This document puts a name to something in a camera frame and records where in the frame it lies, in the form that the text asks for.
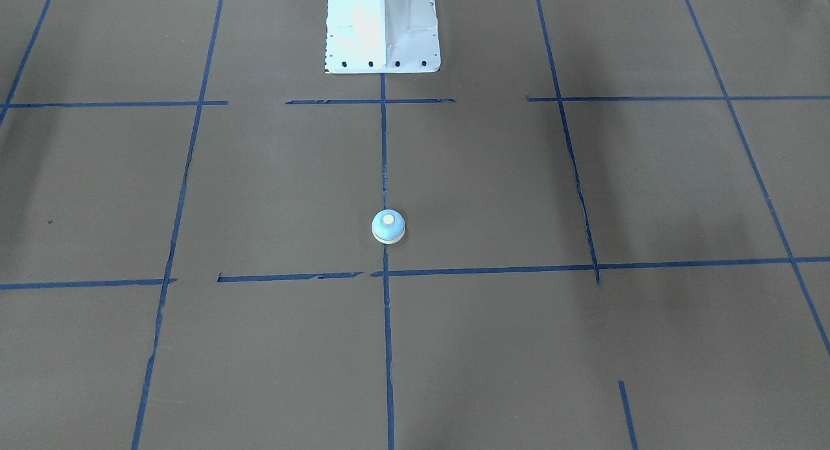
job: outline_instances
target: blue ball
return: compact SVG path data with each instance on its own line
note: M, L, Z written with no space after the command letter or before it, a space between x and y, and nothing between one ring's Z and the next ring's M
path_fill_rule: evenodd
M401 240L407 230L406 222L397 211L379 211L372 220L372 234L383 244L394 244Z

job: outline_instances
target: floor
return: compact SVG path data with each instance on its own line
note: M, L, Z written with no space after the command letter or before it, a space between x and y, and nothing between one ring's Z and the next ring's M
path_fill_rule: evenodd
M830 2L436 7L0 0L0 448L830 448Z

